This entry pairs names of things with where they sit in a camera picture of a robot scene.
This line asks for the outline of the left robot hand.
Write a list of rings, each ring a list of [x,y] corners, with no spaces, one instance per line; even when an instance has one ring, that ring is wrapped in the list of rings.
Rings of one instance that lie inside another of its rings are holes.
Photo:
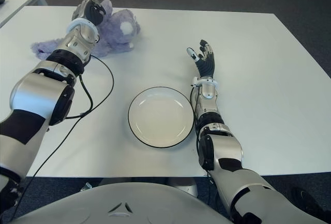
[[[98,26],[105,15],[106,11],[98,0],[83,0],[73,12],[72,20],[83,18]]]

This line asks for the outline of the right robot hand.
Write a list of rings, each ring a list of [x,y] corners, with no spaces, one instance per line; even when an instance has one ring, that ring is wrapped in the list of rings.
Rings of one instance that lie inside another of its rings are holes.
[[[201,39],[200,47],[201,53],[197,54],[191,47],[187,48],[187,54],[193,59],[200,77],[214,77],[215,71],[215,57],[211,45]]]

